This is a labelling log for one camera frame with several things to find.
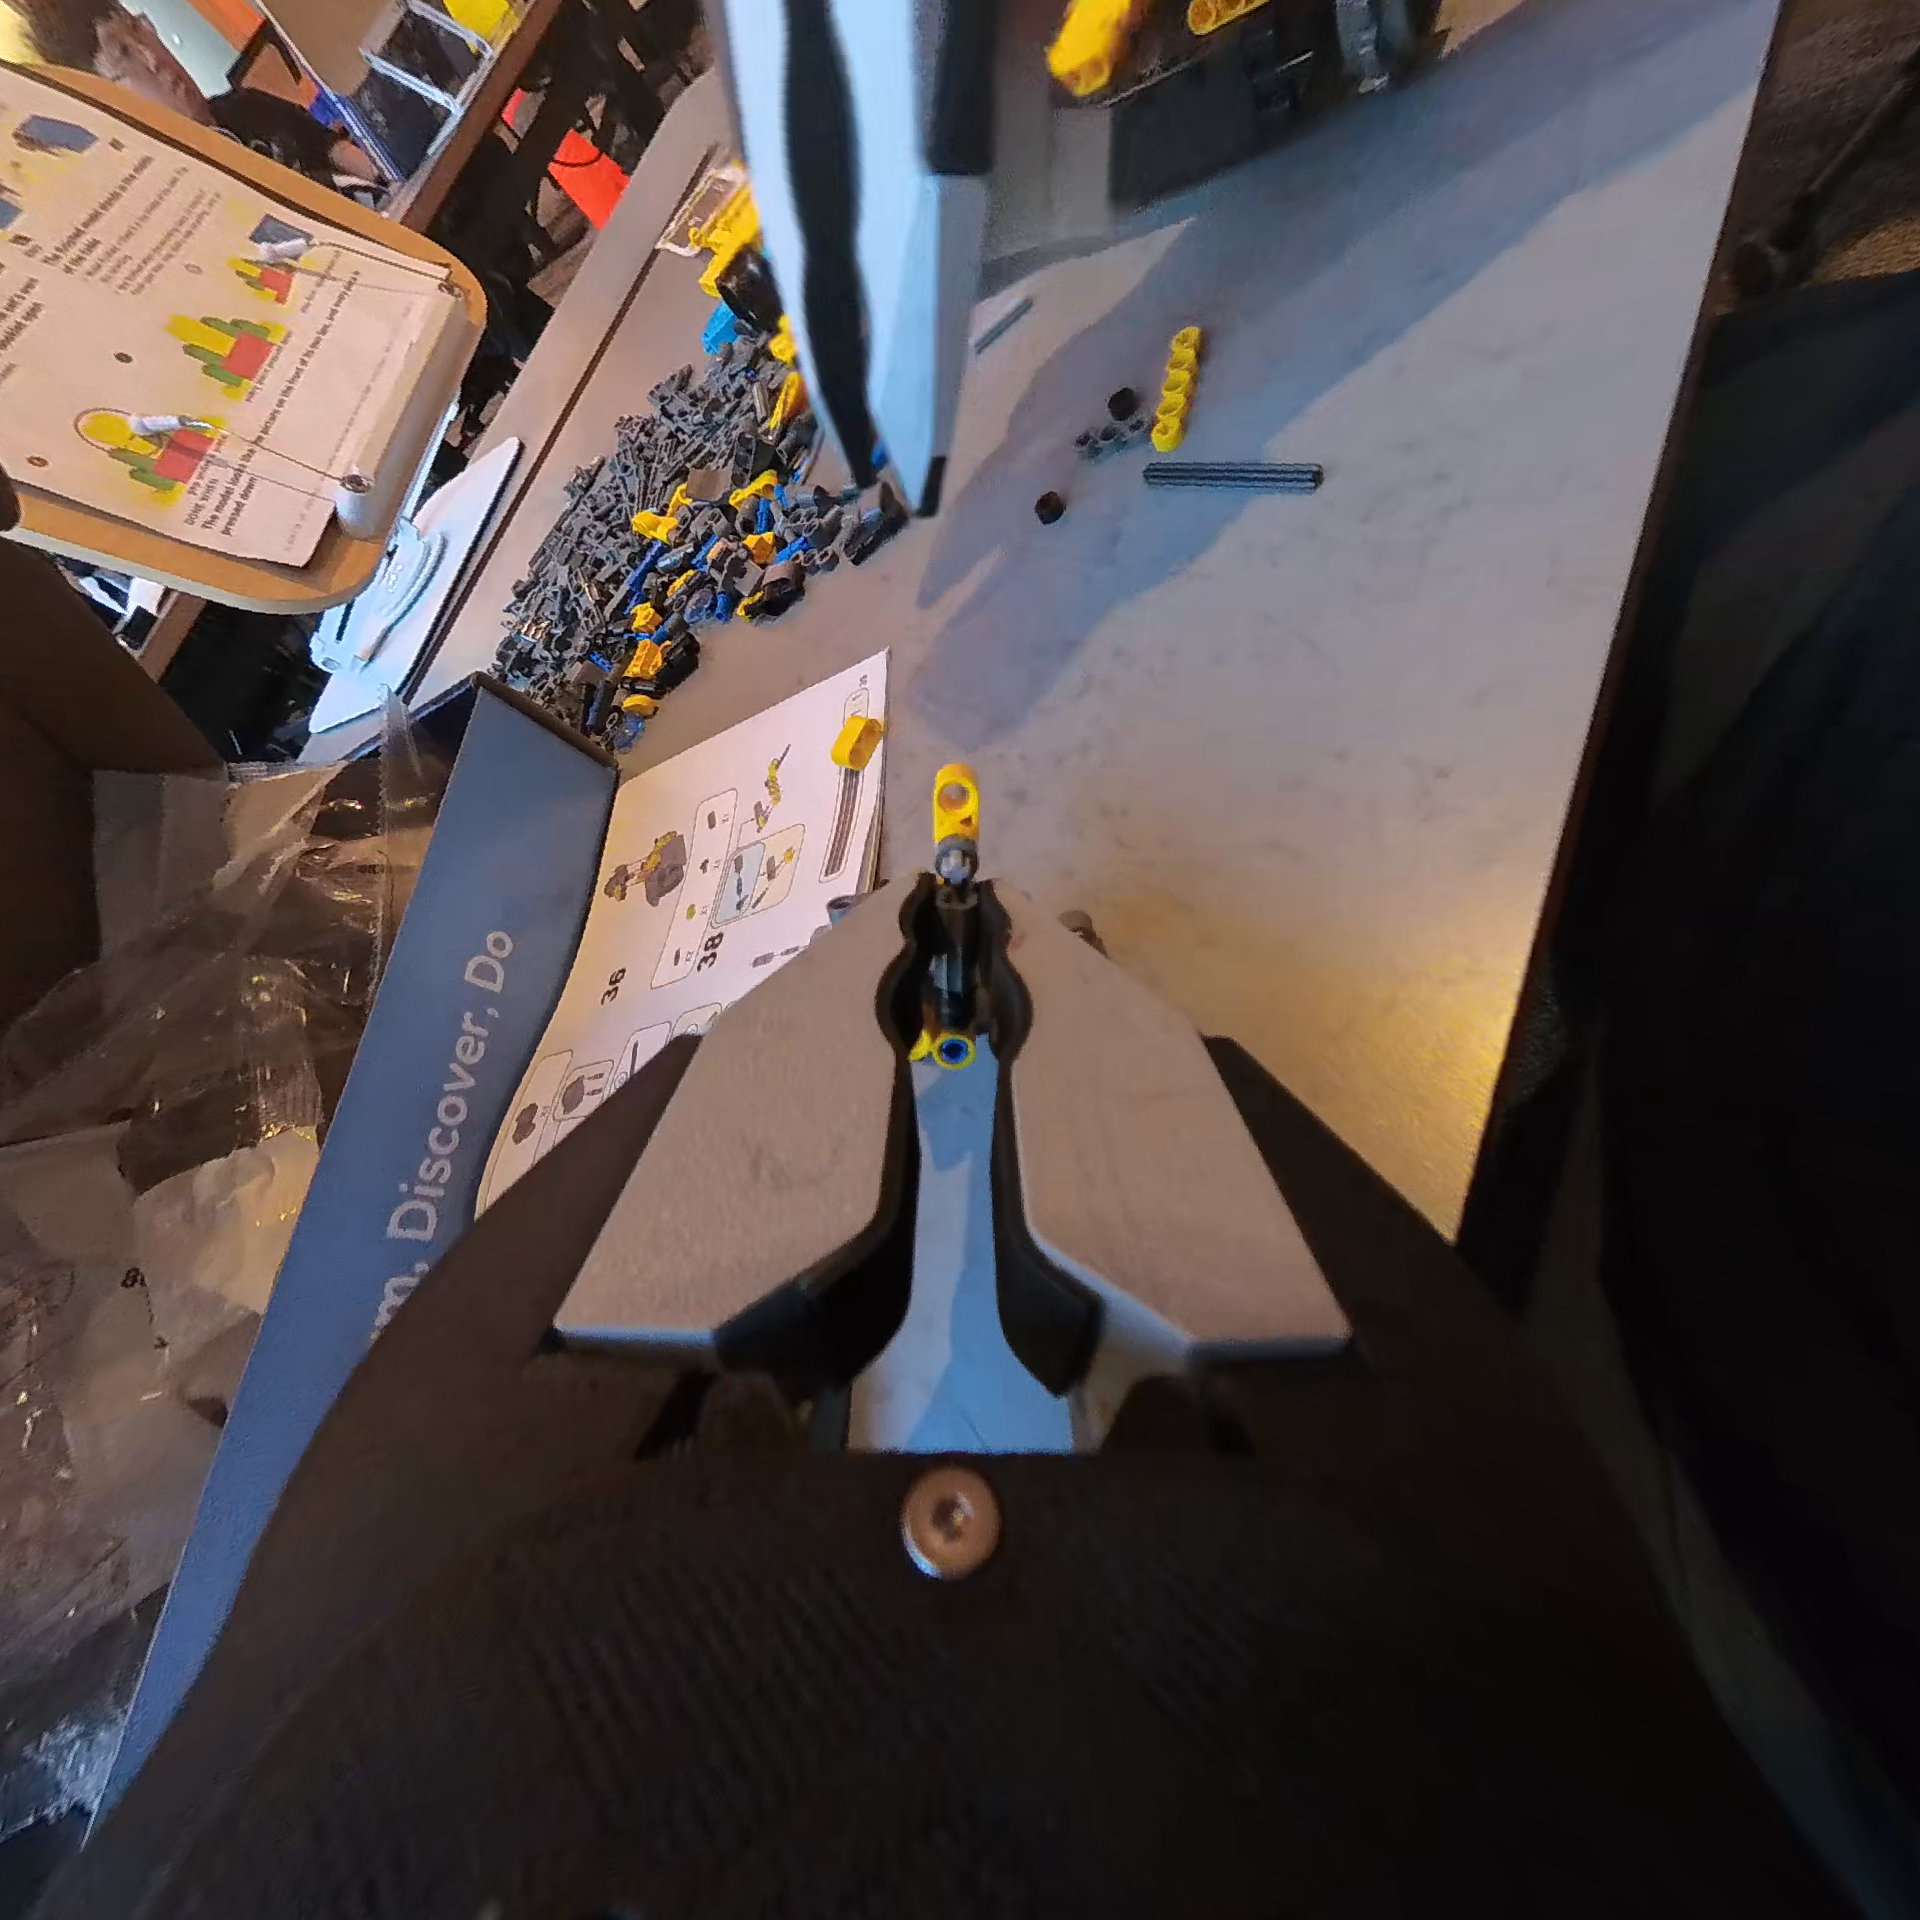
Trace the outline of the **orange object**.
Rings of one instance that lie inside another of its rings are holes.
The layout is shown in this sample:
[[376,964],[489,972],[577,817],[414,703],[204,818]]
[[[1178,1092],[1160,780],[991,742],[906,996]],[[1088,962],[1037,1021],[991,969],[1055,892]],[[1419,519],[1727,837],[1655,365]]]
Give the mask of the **orange object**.
[[569,127],[548,166],[548,184],[602,231],[629,187],[629,169],[604,153],[597,135]]

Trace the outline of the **black yellow vehicle model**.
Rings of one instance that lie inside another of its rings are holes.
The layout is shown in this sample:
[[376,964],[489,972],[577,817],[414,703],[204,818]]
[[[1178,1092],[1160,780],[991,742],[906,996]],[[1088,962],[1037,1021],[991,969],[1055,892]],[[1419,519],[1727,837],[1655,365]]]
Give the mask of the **black yellow vehicle model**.
[[1141,211],[1412,81],[1439,46],[1435,0],[1088,0],[1068,4],[1047,85],[1091,126],[1119,211]]

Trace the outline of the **instruction booklet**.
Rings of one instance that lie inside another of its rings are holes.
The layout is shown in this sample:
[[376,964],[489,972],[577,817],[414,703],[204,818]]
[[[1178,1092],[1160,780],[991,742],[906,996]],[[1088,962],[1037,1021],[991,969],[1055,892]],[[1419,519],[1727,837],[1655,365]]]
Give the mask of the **instruction booklet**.
[[508,1098],[476,1211],[577,1134],[670,1040],[700,1040],[872,892],[888,653],[623,783],[558,1004]]

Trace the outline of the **pile of small brick pieces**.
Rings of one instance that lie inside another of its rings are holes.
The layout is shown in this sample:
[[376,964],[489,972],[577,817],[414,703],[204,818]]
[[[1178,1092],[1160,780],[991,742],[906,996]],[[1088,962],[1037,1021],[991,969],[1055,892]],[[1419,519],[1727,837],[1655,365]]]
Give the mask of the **pile of small brick pieces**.
[[505,604],[494,674],[610,752],[700,669],[708,635],[779,620],[906,530],[895,485],[814,479],[790,325],[708,329],[702,349],[569,479]]

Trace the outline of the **small yellow axle assembly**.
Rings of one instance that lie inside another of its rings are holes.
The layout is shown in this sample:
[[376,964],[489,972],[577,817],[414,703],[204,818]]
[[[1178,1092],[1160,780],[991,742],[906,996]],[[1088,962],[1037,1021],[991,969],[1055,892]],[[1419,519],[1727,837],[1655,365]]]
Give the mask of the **small yellow axle assembly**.
[[991,1033],[991,922],[981,865],[981,786],[947,762],[933,783],[933,870],[912,914],[918,1040],[915,1065],[971,1068]]

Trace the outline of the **dark blue cardboard box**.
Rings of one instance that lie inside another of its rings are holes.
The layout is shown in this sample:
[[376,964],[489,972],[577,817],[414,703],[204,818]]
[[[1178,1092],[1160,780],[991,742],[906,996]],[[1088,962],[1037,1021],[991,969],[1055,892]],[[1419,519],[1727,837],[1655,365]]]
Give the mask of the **dark blue cardboard box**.
[[[269,1527],[296,1527],[296,1479],[324,1418],[342,1416],[374,1354],[431,1349],[427,1312],[457,1284],[451,1251],[579,945],[613,762],[489,674],[418,721],[451,750],[451,780],[159,1610],[105,1804],[212,1680],[217,1639],[269,1610]],[[14,818],[68,769],[234,766],[53,565],[6,548],[6,877],[42,865]]]

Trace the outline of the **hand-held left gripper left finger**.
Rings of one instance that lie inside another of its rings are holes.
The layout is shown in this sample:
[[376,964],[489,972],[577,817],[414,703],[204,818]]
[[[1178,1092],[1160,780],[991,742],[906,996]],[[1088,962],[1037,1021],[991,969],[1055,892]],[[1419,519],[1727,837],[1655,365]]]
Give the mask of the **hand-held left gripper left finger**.
[[695,1042],[556,1332],[725,1358],[756,1308],[837,1284],[899,1218],[918,1160],[888,993],[922,883],[864,896]]

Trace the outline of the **crumpled clear plastic bags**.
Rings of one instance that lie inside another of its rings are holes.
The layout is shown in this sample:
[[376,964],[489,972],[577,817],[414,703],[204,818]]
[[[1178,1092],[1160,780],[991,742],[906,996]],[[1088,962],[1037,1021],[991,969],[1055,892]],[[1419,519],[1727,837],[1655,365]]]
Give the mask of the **crumpled clear plastic bags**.
[[83,1837],[451,780],[83,774],[6,877],[6,1900]]

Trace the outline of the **white flat device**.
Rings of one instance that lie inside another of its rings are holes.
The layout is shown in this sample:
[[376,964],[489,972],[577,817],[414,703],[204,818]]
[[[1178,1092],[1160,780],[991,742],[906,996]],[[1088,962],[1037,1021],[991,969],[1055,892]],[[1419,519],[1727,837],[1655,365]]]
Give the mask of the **white flat device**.
[[443,604],[516,465],[521,440],[505,440],[435,492],[422,492],[418,479],[374,582],[317,615],[310,662],[324,669],[324,693],[308,721],[316,736],[385,712],[385,701],[403,696],[414,679]]

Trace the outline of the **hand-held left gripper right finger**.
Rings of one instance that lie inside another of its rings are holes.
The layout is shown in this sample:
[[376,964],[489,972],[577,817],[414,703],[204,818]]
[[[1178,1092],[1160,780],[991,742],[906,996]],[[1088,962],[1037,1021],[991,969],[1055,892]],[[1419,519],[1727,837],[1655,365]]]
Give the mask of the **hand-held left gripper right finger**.
[[1006,883],[981,886],[997,1315],[1055,1399],[1352,1342],[1199,1032]]

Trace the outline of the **spread of yellow brick panels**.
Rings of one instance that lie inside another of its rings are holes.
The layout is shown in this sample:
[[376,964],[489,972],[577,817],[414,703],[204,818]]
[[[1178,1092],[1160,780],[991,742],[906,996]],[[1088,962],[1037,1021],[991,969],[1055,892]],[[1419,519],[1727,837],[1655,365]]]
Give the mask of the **spread of yellow brick panels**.
[[692,249],[708,256],[700,286],[708,297],[725,304],[727,295],[722,281],[731,275],[740,253],[756,253],[762,218],[753,202],[753,187],[740,180],[731,195],[700,222],[692,222]]

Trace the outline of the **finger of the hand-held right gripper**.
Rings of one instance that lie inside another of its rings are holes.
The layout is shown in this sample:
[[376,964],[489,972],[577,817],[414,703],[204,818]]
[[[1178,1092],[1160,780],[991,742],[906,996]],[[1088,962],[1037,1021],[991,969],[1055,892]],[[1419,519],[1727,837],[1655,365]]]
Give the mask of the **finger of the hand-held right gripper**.
[[827,0],[713,0],[702,19],[810,405],[854,479],[872,485],[878,423],[845,38]]
[[944,492],[986,229],[991,175],[927,169],[922,0],[858,4],[858,264],[871,313],[871,405],[899,492],[918,519],[933,519]]

